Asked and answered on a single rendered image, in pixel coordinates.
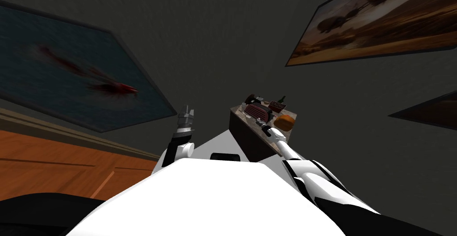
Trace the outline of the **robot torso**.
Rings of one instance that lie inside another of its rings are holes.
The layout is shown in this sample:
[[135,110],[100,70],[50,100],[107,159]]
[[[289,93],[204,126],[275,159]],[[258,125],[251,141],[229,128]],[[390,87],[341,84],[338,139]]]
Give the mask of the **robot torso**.
[[275,155],[249,162],[230,132],[111,197],[67,236],[345,236]]

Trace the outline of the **orange bread loaf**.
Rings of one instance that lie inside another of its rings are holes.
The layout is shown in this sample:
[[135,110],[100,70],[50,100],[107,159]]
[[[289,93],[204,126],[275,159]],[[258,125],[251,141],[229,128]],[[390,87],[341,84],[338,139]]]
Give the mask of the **orange bread loaf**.
[[295,120],[289,115],[280,115],[275,119],[273,125],[282,131],[288,132],[293,129]]

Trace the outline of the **dark framed picture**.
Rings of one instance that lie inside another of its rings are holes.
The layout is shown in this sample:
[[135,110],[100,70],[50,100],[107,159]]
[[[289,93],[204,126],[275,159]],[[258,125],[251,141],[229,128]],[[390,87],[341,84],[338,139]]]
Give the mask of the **dark framed picture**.
[[457,91],[406,108],[389,116],[457,131]]

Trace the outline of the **dark cabinet with marble top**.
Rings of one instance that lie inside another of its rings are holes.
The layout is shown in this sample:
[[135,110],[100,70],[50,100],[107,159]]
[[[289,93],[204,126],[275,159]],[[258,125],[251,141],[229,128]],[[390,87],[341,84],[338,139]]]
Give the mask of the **dark cabinet with marble top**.
[[[229,131],[243,150],[248,161],[259,162],[276,154],[282,156],[279,148],[267,139],[261,127],[255,123],[256,120],[246,114],[244,110],[242,111],[240,106],[230,109]],[[275,129],[278,128],[273,125],[273,122],[278,116],[289,115],[294,120],[297,118],[297,114],[285,109],[280,113],[273,112],[273,115],[273,119],[267,125]],[[290,139],[291,131],[278,130],[286,137],[286,141]]]

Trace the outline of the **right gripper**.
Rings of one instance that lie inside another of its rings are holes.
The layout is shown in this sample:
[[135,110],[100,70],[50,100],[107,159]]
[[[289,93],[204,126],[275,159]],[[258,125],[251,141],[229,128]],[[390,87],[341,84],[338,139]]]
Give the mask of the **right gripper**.
[[261,127],[261,130],[266,134],[267,137],[271,136],[271,133],[270,133],[271,127],[269,125],[267,125],[266,122],[264,122],[261,119],[256,119],[255,123]]

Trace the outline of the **red brown box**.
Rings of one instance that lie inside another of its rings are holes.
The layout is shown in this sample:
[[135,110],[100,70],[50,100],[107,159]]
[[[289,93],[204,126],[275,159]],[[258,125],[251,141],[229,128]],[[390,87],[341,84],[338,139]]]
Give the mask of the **red brown box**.
[[285,109],[285,107],[286,107],[285,104],[280,103],[280,102],[275,102],[275,101],[271,101],[268,104],[268,108],[271,109],[275,113],[280,113],[282,110]]

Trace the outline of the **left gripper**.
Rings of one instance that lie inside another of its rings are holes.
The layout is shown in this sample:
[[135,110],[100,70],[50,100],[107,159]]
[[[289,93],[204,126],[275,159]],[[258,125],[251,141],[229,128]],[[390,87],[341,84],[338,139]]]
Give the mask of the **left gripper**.
[[191,131],[194,120],[194,109],[190,110],[187,104],[183,105],[183,111],[178,114],[178,131]]

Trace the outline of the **dark red toaster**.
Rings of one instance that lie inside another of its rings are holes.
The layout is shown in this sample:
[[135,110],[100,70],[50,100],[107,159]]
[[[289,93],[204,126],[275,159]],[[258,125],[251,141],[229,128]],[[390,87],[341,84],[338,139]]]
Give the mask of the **dark red toaster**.
[[251,116],[253,119],[260,119],[265,123],[270,122],[274,117],[273,111],[270,108],[259,103],[252,103],[247,105],[244,112]]

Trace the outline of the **brown landscape picture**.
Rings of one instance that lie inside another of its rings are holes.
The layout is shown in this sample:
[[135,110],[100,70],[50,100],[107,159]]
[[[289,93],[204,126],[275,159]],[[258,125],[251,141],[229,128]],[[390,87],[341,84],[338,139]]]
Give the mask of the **brown landscape picture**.
[[457,0],[328,0],[286,65],[299,66],[457,48]]

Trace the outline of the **blue picture with red fish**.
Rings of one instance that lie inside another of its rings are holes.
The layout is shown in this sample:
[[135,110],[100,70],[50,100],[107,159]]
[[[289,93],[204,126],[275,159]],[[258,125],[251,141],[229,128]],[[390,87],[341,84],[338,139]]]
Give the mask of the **blue picture with red fish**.
[[111,31],[2,0],[0,100],[98,133],[176,114]]

